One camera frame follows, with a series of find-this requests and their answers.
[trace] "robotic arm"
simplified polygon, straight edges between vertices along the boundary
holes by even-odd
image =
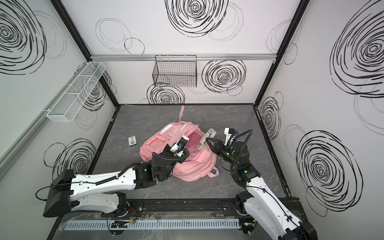
[[[268,188],[259,172],[249,161],[247,142],[252,130],[238,134],[234,129],[227,133],[226,143],[207,138],[213,153],[231,163],[234,181],[246,191],[236,195],[240,215],[252,216],[272,239],[317,240],[316,230],[310,223],[302,223]],[[237,139],[248,134],[244,142]],[[44,217],[57,217],[75,210],[114,212],[121,216],[127,212],[127,199],[118,190],[147,188],[165,181],[174,166],[189,156],[185,146],[189,138],[183,136],[173,147],[167,145],[160,154],[153,153],[152,160],[130,164],[120,172],[106,174],[74,174],[72,169],[63,171],[49,186]]]
[[[244,142],[238,137],[248,134]],[[230,173],[233,180],[246,191],[236,195],[236,207],[239,214],[251,215],[270,235],[272,239],[315,239],[316,230],[310,223],[303,223],[290,212],[268,188],[260,173],[249,161],[247,141],[252,134],[249,130],[242,134],[233,132],[227,143],[220,139],[207,138],[210,149],[231,163]]]

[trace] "metal frame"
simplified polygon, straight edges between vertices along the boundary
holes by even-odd
[[[103,138],[101,139],[101,142],[100,142],[100,144],[99,144],[99,147],[98,147],[97,150],[96,150],[95,156],[93,157],[92,162],[91,162],[91,164],[90,164],[90,166],[89,166],[89,168],[88,168],[87,175],[92,174],[93,170],[95,169],[96,163],[97,163],[97,161],[99,160],[101,151],[103,150],[103,147],[104,147],[104,145],[105,145],[105,142],[107,141],[108,135],[109,135],[109,133],[111,132],[111,129],[112,129],[113,124],[115,123],[116,116],[118,115],[118,112],[119,112],[120,108],[121,108],[121,105],[119,105],[119,106],[115,109],[115,112],[114,112],[113,115],[112,115],[112,118],[111,118],[111,121],[110,121],[109,124],[108,124],[107,130],[105,130],[105,133],[104,133],[104,135],[103,135]]]
[[[117,54],[117,55],[92,55],[92,61],[154,61],[158,54]],[[169,56],[172,61],[183,61],[184,54]],[[275,60],[277,55],[274,53],[239,53],[239,54],[188,54],[196,55],[197,61],[211,60]]]
[[[87,46],[85,45],[85,42],[81,38],[81,35],[77,31],[71,17],[69,16],[67,10],[65,10],[65,7],[63,6],[62,2],[60,0],[51,0],[51,3],[54,6],[54,8],[56,9],[57,13],[59,14],[61,20],[63,21],[63,23],[67,27],[73,40],[75,41],[75,43],[79,47],[81,53],[84,55],[84,58],[87,61],[92,61],[91,52],[88,50]],[[104,88],[105,92],[107,93],[109,99],[113,103],[113,106],[115,106],[115,108],[117,108],[119,106],[119,103],[118,103],[115,95],[112,93],[110,87],[108,86],[108,83],[106,82],[104,76],[101,76],[99,82],[100,82],[101,86]]]
[[[284,57],[284,53],[291,41],[291,38],[293,36],[293,34],[295,33],[295,30],[297,28],[297,25],[299,25],[299,22],[309,4],[311,0],[301,0],[300,3],[299,3],[299,6],[297,7],[296,9],[296,12],[292,18],[292,21],[288,27],[288,30],[287,32],[285,33],[285,36],[283,38],[283,41],[281,42],[281,45],[279,47],[279,50],[277,51],[277,57],[276,57],[276,61],[272,64],[271,68],[269,69],[268,71],[268,74],[264,80],[264,83],[261,87],[261,90],[256,98],[256,101],[255,101],[255,104],[256,104],[256,108],[259,106],[260,102],[262,101],[262,98],[269,86],[269,83],[271,82],[276,70],[277,70],[277,67],[279,66],[279,63],[280,61],[283,59]]]
[[[82,71],[85,66],[82,66],[78,71]],[[73,81],[77,75],[73,75],[71,79],[65,84],[56,96],[45,107],[46,110],[40,112],[40,114],[33,120],[33,122],[24,130],[20,137],[9,147],[9,149],[0,157],[0,180],[7,174],[9,169],[13,166],[16,160],[23,154],[29,144],[42,130],[45,124],[50,121],[46,116],[46,111],[51,109],[54,104],[60,99],[67,85]]]
[[[268,147],[269,153],[271,154],[271,158],[272,158],[273,164],[275,165],[277,175],[279,176],[281,186],[283,187],[284,194],[287,197],[292,197],[291,191],[288,187],[287,181],[286,181],[285,176],[283,174],[283,170],[281,169],[279,160],[277,159],[277,156],[276,156],[275,150],[273,148],[272,142],[269,139],[269,136],[268,136],[268,133],[267,133],[266,128],[264,126],[264,123],[261,120],[259,110],[256,108],[255,105],[253,105],[253,109],[255,111],[256,118],[257,118],[257,121],[259,122],[260,128],[262,129],[264,140],[265,140],[266,145]]]
[[[303,208],[301,206],[300,200],[298,198],[290,197],[291,193],[289,191],[288,185],[286,184],[285,177],[282,173],[280,164],[278,162],[278,159],[276,157],[276,154],[274,152],[273,146],[271,144],[271,141],[269,140],[269,137],[267,135],[267,132],[265,130],[264,124],[261,121],[260,115],[258,114],[257,106],[260,104],[261,99],[263,95],[265,94],[265,91],[276,72],[276,69],[281,61],[281,59],[284,56],[284,52],[289,44],[290,39],[292,38],[292,35],[295,32],[295,29],[297,25],[299,24],[302,15],[304,14],[304,11],[308,5],[310,0],[301,0],[299,3],[299,6],[295,12],[295,15],[291,21],[291,24],[288,28],[288,31],[286,32],[283,42],[277,52],[277,54],[226,54],[226,55],[220,55],[220,54],[197,54],[197,60],[275,60],[274,63],[272,63],[271,68],[269,69],[269,72],[267,74],[267,77],[265,78],[265,81],[262,85],[262,88],[258,94],[258,97],[253,105],[255,114],[257,115],[258,122],[260,124],[260,127],[262,129],[264,138],[266,140],[268,149],[270,151],[272,161],[275,164],[275,168],[277,170],[277,173],[279,175],[279,178],[281,180],[283,189],[285,191],[285,194],[289,196],[289,198],[279,198],[284,205],[287,206],[290,210],[299,210],[300,215],[302,216],[303,220],[306,221],[305,213],[303,211]],[[76,44],[79,46],[80,51],[83,53],[84,57],[87,59],[87,61],[153,61],[155,55],[94,55],[92,56],[87,49],[84,41],[81,39],[80,34],[78,33],[77,29],[75,28],[72,20],[70,19],[68,13],[66,12],[64,6],[62,5],[60,0],[51,0],[51,3],[55,7],[56,11],[58,12],[59,16],[61,17],[62,21],[68,28],[68,31],[72,35],[73,39],[75,40]],[[114,120],[116,118],[116,115],[120,109],[120,106],[113,95],[112,91],[110,90],[109,86],[107,85],[104,78],[100,79],[100,82],[108,94],[109,98],[111,99],[112,103],[116,107],[116,111],[113,115],[113,120],[109,124],[102,142],[99,145],[99,148],[97,150],[97,153],[91,163],[91,166],[89,168],[88,173],[91,173],[94,169],[94,166],[96,165],[96,162],[98,160],[98,157],[100,156],[101,150],[103,149],[103,146],[105,144],[105,141],[108,137],[108,134],[112,128],[112,125],[114,123]],[[141,216],[143,211],[168,211],[168,212],[174,212],[174,211],[209,211],[212,212],[212,210],[217,210],[218,212],[221,212],[221,214],[224,216],[225,214],[227,216],[234,216],[240,218],[241,216],[237,216],[237,213],[231,213],[230,205],[233,204],[234,199],[144,199],[144,200],[129,200],[132,202],[132,207],[135,208],[138,212],[138,215]],[[52,228],[51,234],[49,235],[48,239],[53,238],[54,230],[56,230],[58,224],[60,223],[60,218],[57,219],[54,227]]]
[[[299,218],[303,222],[308,222],[300,199],[296,197],[279,198],[279,200],[292,212],[298,211]],[[237,218],[241,222],[252,222],[253,218],[249,215],[242,216],[236,212],[235,198],[227,199],[127,199],[130,207],[134,208],[138,217],[148,217],[156,213],[157,218],[161,218],[169,212],[206,212],[212,218]],[[86,211],[76,211],[78,213],[88,213]],[[128,212],[124,217],[114,217],[113,214],[101,214],[102,218],[111,220],[127,220],[135,217],[132,212]],[[47,240],[52,240],[56,229],[61,224],[63,217],[58,217]]]
[[[145,103],[145,104],[121,104],[122,106],[161,106],[161,105],[167,105],[167,106],[208,106],[208,105],[254,105],[254,103],[170,103],[170,104],[151,104],[151,103]]]

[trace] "black frame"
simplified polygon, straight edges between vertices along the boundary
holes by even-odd
[[[214,218],[238,218],[241,222],[252,222],[253,217],[250,215],[242,216],[236,212],[234,198],[229,199],[127,199],[131,207],[135,209],[138,217],[147,217],[156,213],[156,216],[164,216],[168,212],[206,212]],[[299,218],[303,222],[308,222],[300,199],[296,197],[279,198],[279,200],[291,212],[298,211]],[[77,211],[78,213],[86,213],[87,211]],[[129,212],[124,217],[114,217],[113,214],[101,214],[101,217],[108,217],[111,220],[127,220],[135,215]],[[55,236],[56,229],[61,224],[63,217],[58,217],[47,240],[52,240]]]
[[[60,18],[62,19],[63,23],[67,27],[69,33],[73,37],[73,39],[74,39],[75,43],[77,44],[77,46],[79,47],[80,51],[84,55],[85,59],[87,61],[91,61],[91,53],[88,50],[88,48],[86,47],[83,39],[81,38],[79,32],[77,31],[74,23],[71,20],[71,18],[69,17],[69,14],[65,10],[65,7],[61,3],[61,0],[50,0],[50,1],[51,1],[52,5],[54,6],[54,8],[56,9],[57,13],[59,14]],[[262,129],[262,133],[264,135],[264,139],[266,141],[269,152],[271,154],[272,161],[275,165],[275,168],[276,168],[276,171],[278,173],[280,182],[283,186],[283,190],[287,196],[287,198],[279,198],[279,199],[291,211],[292,210],[298,210],[300,212],[300,217],[305,222],[308,220],[305,216],[301,202],[300,202],[299,198],[292,197],[292,195],[291,195],[291,192],[290,192],[289,187],[287,185],[286,179],[284,177],[284,174],[281,170],[279,161],[277,159],[276,153],[273,149],[272,143],[271,143],[269,136],[266,132],[264,123],[262,122],[262,120],[260,118],[260,114],[257,110],[257,107],[260,104],[260,102],[261,102],[261,100],[262,100],[262,98],[263,98],[263,96],[264,96],[264,94],[265,94],[265,92],[269,86],[269,83],[271,82],[272,77],[273,77],[274,73],[276,72],[276,69],[277,69],[279,63],[284,56],[285,50],[289,45],[290,39],[292,38],[292,36],[293,36],[293,34],[297,28],[297,25],[299,24],[309,2],[310,2],[310,0],[301,0],[300,1],[299,6],[297,7],[296,12],[293,16],[293,19],[292,19],[292,21],[288,27],[288,30],[287,30],[284,38],[283,38],[282,44],[279,47],[276,60],[274,61],[274,63],[272,63],[271,68],[268,71],[268,74],[267,74],[267,76],[263,82],[262,88],[261,88],[254,104],[252,104],[252,103],[242,103],[242,104],[230,104],[230,103],[228,103],[228,104],[184,104],[184,105],[253,105],[253,108],[254,108],[255,114],[257,116],[259,125],[260,125],[260,127]],[[111,89],[109,88],[109,86],[108,86],[108,84],[105,81],[103,76],[100,78],[100,83],[101,83],[102,87],[104,88],[105,92],[107,93],[108,97],[112,101],[113,105],[115,106],[116,110],[113,114],[111,122],[108,125],[107,130],[105,131],[105,134],[104,134],[102,141],[101,141],[101,143],[100,143],[100,145],[96,151],[95,157],[93,158],[93,160],[91,162],[91,165],[88,169],[87,174],[91,174],[93,172],[93,169],[94,169],[94,167],[97,163],[97,160],[100,156],[100,153],[101,153],[101,151],[105,145],[105,142],[107,140],[109,132],[111,131],[111,128],[112,128],[113,123],[116,119],[116,116],[120,110],[120,107],[122,106],[122,104],[118,103],[116,97],[112,93]],[[235,199],[129,199],[129,202],[132,203],[132,206],[136,209],[139,216],[141,216],[143,211],[149,211],[149,210],[157,211],[157,212],[161,212],[161,211],[163,211],[163,212],[164,211],[173,211],[173,212],[179,211],[180,212],[180,211],[185,211],[185,210],[188,210],[188,211],[195,210],[195,211],[200,211],[200,212],[201,211],[210,211],[211,212],[212,210],[217,210],[218,212],[221,212],[223,214],[223,216],[234,216],[236,218],[247,218],[247,216],[240,216],[236,212],[233,212],[231,210],[231,205],[234,203],[234,201],[235,201]],[[57,218],[57,220],[56,220],[56,222],[55,222],[55,224],[54,224],[54,226],[53,226],[53,228],[52,228],[52,230],[51,230],[51,232],[47,238],[48,240],[53,239],[55,232],[56,232],[56,229],[59,226],[59,224],[61,223],[62,219],[63,219],[63,217]]]
[[[262,88],[259,94],[257,95],[256,101],[255,101],[256,108],[259,106],[260,102],[262,101],[265,91],[267,90],[269,83],[271,82],[277,70],[277,67],[279,66],[280,61],[283,59],[285,50],[287,49],[289,42],[293,34],[295,33],[297,25],[299,25],[299,22],[303,17],[303,14],[309,3],[310,3],[310,0],[300,0],[299,6],[297,7],[295,14],[293,15],[292,21],[288,27],[287,32],[285,33],[285,36],[283,38],[283,41],[281,42],[279,50],[277,51],[276,60],[274,63],[272,63],[272,66],[269,69],[268,74],[263,82]]]
[[[277,159],[275,150],[274,150],[274,148],[272,146],[272,142],[269,139],[269,136],[268,136],[268,133],[267,133],[266,128],[264,126],[264,123],[261,120],[259,110],[256,108],[255,105],[253,106],[253,109],[255,111],[256,118],[257,118],[257,121],[259,122],[260,128],[262,129],[264,140],[265,140],[266,145],[268,147],[269,153],[271,154],[271,158],[272,158],[273,164],[275,165],[275,169],[276,169],[277,175],[279,176],[281,186],[283,187],[284,194],[285,194],[286,197],[292,197],[291,191],[290,191],[290,189],[288,187],[287,181],[286,181],[285,176],[283,174],[283,170],[281,169],[279,160]]]
[[[51,0],[52,5],[56,9],[57,13],[59,14],[61,20],[67,27],[69,33],[71,34],[73,40],[75,41],[77,47],[79,47],[81,53],[84,55],[84,58],[86,61],[92,61],[91,59],[91,52],[88,50],[87,46],[85,45],[85,42],[81,38],[79,32],[77,31],[71,17],[69,16],[67,10],[65,10],[65,7],[63,6],[62,2],[60,0]],[[115,108],[119,107],[119,103],[115,97],[115,95],[112,93],[110,87],[108,86],[108,83],[106,82],[104,76],[102,75],[99,80],[101,86],[104,88],[104,91],[107,93],[109,99],[111,100],[113,106]]]

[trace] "backpack strap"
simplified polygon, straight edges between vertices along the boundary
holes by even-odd
[[[185,106],[181,105],[181,109],[180,109],[180,113],[179,113],[179,122],[181,121],[181,117],[183,116],[184,108],[185,108]]]
[[[218,176],[218,170],[214,166],[210,172],[207,173],[208,177],[217,177]]]

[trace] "black cable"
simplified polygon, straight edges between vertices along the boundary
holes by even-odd
[[[62,183],[62,184],[56,184],[56,185],[49,185],[49,186],[46,186],[46,187],[43,187],[43,188],[40,188],[39,190],[37,190],[37,192],[35,193],[35,197],[41,201],[47,201],[46,199],[41,199],[37,196],[37,193],[40,192],[41,190],[43,189],[46,189],[48,187],[56,187],[56,186],[61,186],[61,185],[67,185],[67,184],[72,184],[72,183],[89,183],[89,184],[96,184],[95,182],[67,182],[67,183]]]
[[[220,159],[220,166],[224,169],[224,170],[226,170],[226,171],[228,171],[228,172],[230,172],[230,170],[229,169],[226,169],[225,167],[223,167],[223,165],[221,164],[221,160],[224,160],[223,158],[222,159]]]
[[[164,157],[164,156],[161,156],[155,152],[152,153],[152,157],[158,157],[160,159],[163,159],[163,160],[167,160],[167,161],[181,161],[181,160],[185,160],[188,156],[189,156],[189,151],[186,149],[186,148],[180,148],[177,152],[181,152],[181,151],[184,151],[183,152],[183,155],[181,157]]]
[[[234,167],[235,167],[235,163],[236,163],[237,161],[239,161],[239,158],[236,158],[236,159],[232,162],[231,167],[229,168],[229,172],[231,173],[231,177],[232,177],[232,179],[235,181],[235,183],[236,183],[237,185],[239,185],[240,187],[245,188],[245,186],[244,186],[243,184],[241,184],[241,183],[239,183],[239,182],[237,181],[237,179],[235,178],[235,174],[234,174],[234,172],[233,172],[233,169],[234,169]]]
[[[137,221],[137,212],[136,212],[136,210],[134,209],[134,208],[132,208],[132,207],[130,207],[130,208],[128,208],[127,209],[127,212],[128,211],[131,211],[131,212],[133,212],[133,213],[135,213],[135,221],[133,222],[133,223],[131,223],[131,221],[129,220],[128,222],[127,222],[127,224],[135,224],[136,223],[136,221]],[[109,228],[109,224],[108,224],[108,217],[107,217],[107,227],[108,227],[108,231],[112,234],[112,236],[114,236],[115,235],[115,233],[113,233],[111,230],[110,230],[110,228]]]
[[[229,146],[229,144],[231,143],[231,139],[235,136],[236,133],[239,134],[237,131],[234,131],[234,132],[231,134],[231,136],[230,136],[229,139],[228,139],[227,146]]]
[[[252,129],[249,129],[248,131],[249,131],[248,136],[246,137],[246,139],[245,139],[245,141],[244,141],[244,143],[243,143],[243,146],[241,147],[240,152],[239,152],[239,154],[237,155],[238,158],[240,158],[240,155],[241,155],[241,152],[242,152],[243,148],[245,147],[245,145],[247,144],[248,140],[251,138],[251,135],[252,135],[252,133],[253,133],[253,130],[252,130]]]
[[[249,133],[250,131],[253,131],[253,130],[252,130],[252,129],[249,129],[248,131],[245,131],[245,132],[243,132],[243,133],[237,135],[237,136],[233,139],[233,142],[232,142],[231,146],[228,146],[228,147],[231,148],[231,147],[233,146],[233,144],[236,142],[236,140],[237,140],[239,137],[244,136],[245,134]]]
[[[103,184],[103,183],[106,183],[106,182],[110,182],[110,181],[112,181],[112,180],[115,180],[115,179],[117,179],[117,178],[119,178],[119,177],[121,177],[130,167],[132,167],[132,166],[135,166],[135,165],[139,165],[139,163],[131,163],[131,164],[129,164],[128,166],[126,166],[119,174],[118,174],[118,176],[116,177],[116,176],[113,176],[113,177],[110,177],[110,178],[107,178],[107,179],[103,179],[103,180],[100,180],[100,181],[98,181],[98,182],[96,182],[95,184],[96,185],[100,185],[100,184]]]
[[[275,200],[275,202],[277,203],[277,205],[279,205],[279,207],[281,208],[281,210],[283,211],[283,213],[287,216],[287,221],[291,221],[297,228],[299,228],[299,230],[301,231],[301,233],[304,235],[305,239],[307,239],[307,236],[305,235],[305,233],[302,231],[302,229],[295,223],[292,221],[292,216],[291,215],[288,215],[288,213],[285,212],[285,210],[282,208],[282,206],[280,205],[280,203],[278,202],[278,200],[276,200],[276,198],[274,198],[272,196],[272,194],[270,194],[269,192],[267,192],[267,190],[265,188],[261,188],[261,187],[255,187],[255,186],[248,186],[246,185],[245,187],[254,187],[254,188],[257,188],[257,189],[261,189],[263,190],[263,192],[266,192],[269,194],[269,196],[271,196],[271,198],[273,198]]]

